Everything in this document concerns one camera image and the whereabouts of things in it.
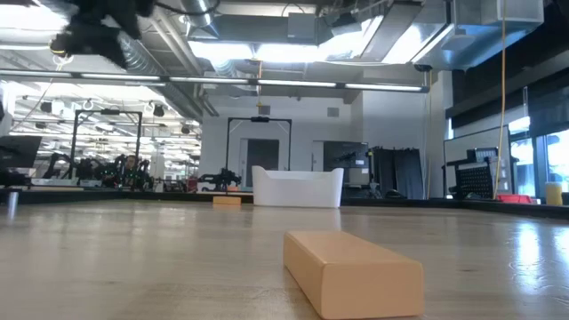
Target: door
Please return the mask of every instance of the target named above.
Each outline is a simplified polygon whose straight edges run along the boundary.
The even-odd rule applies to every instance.
[[[278,170],[278,140],[249,139],[247,141],[247,165],[245,186],[252,187],[252,171],[254,165],[265,170]]]

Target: cable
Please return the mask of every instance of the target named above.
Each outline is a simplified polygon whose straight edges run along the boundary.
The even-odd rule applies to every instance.
[[[162,4],[159,2],[156,3],[156,6],[160,7],[160,8],[164,8],[164,9],[169,10],[171,12],[176,12],[178,14],[183,14],[183,15],[187,15],[187,16],[203,16],[203,15],[206,15],[208,13],[215,12],[217,10],[217,8],[220,6],[220,4],[221,4],[221,0],[216,0],[215,4],[212,7],[207,8],[207,10],[202,11],[202,12],[187,12],[187,11],[183,11],[183,10],[178,9],[178,8],[174,8],[168,4]]]
[[[296,6],[296,7],[299,8],[299,9],[301,9],[302,13],[306,13],[306,12],[304,11],[304,9],[302,9],[302,7],[299,6],[298,4],[288,3],[288,4],[286,4],[286,5],[284,6],[283,11],[281,12],[281,17],[284,17],[284,16],[285,16],[286,8],[288,8],[288,6],[291,5],[291,4],[294,5],[294,6]]]
[[[496,182],[494,184],[493,199],[496,200],[500,184],[501,143],[504,135],[504,117],[506,116],[506,1],[502,3],[501,15],[501,121],[500,142],[498,143],[498,162],[496,163]]]

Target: doorway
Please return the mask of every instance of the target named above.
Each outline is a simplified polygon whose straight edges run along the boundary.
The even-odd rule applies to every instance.
[[[278,170],[279,140],[242,139],[240,152],[240,172],[243,177],[243,190],[252,188],[252,170],[258,165],[265,170]]]

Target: red object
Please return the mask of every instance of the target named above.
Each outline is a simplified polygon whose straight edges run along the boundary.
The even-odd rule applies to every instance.
[[[532,198],[522,195],[497,195],[498,200],[508,204],[532,204]]]

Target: yellow container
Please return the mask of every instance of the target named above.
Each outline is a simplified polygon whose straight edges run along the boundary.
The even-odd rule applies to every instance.
[[[547,182],[545,184],[545,196],[547,205],[563,205],[563,186],[560,182]]]

